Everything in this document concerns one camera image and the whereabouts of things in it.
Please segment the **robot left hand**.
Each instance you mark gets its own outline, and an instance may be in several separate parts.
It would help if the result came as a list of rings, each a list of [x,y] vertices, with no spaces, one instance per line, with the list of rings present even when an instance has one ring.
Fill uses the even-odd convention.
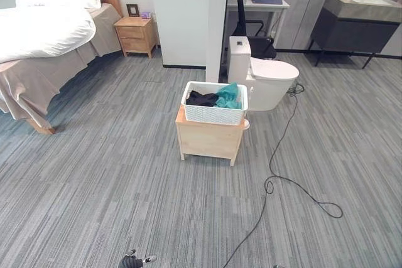
[[[136,250],[131,249],[130,252],[124,255],[124,257],[119,262],[118,268],[140,268],[145,264],[150,264],[157,260],[156,255],[151,255],[143,259],[136,257]]]

